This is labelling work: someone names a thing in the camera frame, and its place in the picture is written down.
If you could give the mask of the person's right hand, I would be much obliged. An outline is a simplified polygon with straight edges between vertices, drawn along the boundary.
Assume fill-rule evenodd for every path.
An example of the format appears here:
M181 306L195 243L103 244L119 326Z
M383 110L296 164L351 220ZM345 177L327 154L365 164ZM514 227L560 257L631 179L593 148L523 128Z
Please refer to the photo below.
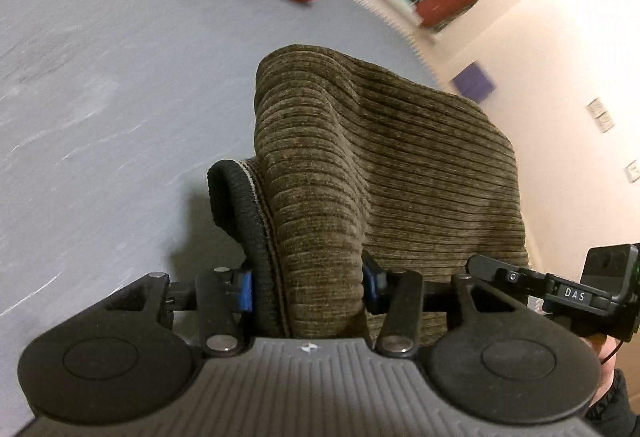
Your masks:
M591 405L595 405L605 397L615 384L617 351L623 343L612 336L594 334L584 338L584 342L591 348L600 361L599 386L594 394Z

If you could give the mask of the person's black sleeved forearm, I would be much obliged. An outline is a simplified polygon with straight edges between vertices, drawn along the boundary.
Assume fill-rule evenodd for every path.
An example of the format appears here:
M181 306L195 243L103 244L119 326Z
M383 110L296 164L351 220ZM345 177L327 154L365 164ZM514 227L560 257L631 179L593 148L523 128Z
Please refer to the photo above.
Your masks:
M608 391L587 411L585 419L605 437L639 437L639 417L628 399L624 373L614 371Z

